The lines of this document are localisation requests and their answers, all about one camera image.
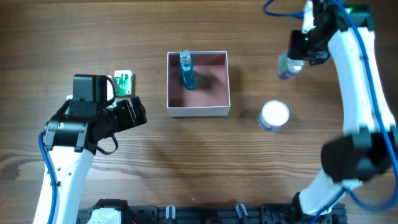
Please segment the clear purple soap bottle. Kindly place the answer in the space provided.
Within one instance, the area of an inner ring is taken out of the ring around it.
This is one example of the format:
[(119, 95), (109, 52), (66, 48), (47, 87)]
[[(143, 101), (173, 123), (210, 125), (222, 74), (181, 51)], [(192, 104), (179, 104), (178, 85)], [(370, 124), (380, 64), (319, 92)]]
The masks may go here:
[(288, 57), (288, 50), (279, 55), (278, 76), (281, 80), (291, 79), (302, 72), (305, 66), (303, 60), (294, 60)]

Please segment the teal liquid bottle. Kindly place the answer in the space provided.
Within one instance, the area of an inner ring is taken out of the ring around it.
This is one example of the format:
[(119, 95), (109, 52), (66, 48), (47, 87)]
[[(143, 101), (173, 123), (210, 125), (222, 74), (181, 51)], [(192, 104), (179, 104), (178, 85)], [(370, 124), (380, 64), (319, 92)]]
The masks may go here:
[(180, 52), (180, 79), (187, 90), (195, 90), (197, 88), (193, 60), (189, 50)]

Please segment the cotton buds round container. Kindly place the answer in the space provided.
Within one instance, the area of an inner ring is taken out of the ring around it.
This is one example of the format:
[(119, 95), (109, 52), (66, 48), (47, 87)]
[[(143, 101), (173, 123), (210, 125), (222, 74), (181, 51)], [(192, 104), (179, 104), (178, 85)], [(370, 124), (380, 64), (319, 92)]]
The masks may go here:
[(263, 106), (258, 123), (266, 131), (277, 131), (289, 118), (290, 111), (287, 105), (279, 100), (272, 100)]

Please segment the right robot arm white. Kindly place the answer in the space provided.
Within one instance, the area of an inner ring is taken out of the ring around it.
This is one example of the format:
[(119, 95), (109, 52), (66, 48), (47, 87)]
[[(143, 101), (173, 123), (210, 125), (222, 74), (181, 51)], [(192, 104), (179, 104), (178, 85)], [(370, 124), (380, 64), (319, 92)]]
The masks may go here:
[(304, 215), (323, 215), (346, 194), (397, 168), (397, 125), (382, 90), (367, 5), (307, 1), (303, 26), (291, 33), (288, 58), (335, 64), (343, 102), (343, 135), (326, 143), (322, 168), (295, 198)]

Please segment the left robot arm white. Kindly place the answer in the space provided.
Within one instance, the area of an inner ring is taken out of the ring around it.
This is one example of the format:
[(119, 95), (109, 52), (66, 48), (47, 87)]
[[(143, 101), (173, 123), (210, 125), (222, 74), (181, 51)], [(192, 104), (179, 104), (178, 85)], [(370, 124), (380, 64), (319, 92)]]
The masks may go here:
[(34, 223), (75, 223), (94, 156), (108, 154), (98, 143), (147, 122), (138, 96), (103, 108), (93, 118), (75, 116), (74, 104), (64, 102), (39, 135), (45, 172)]

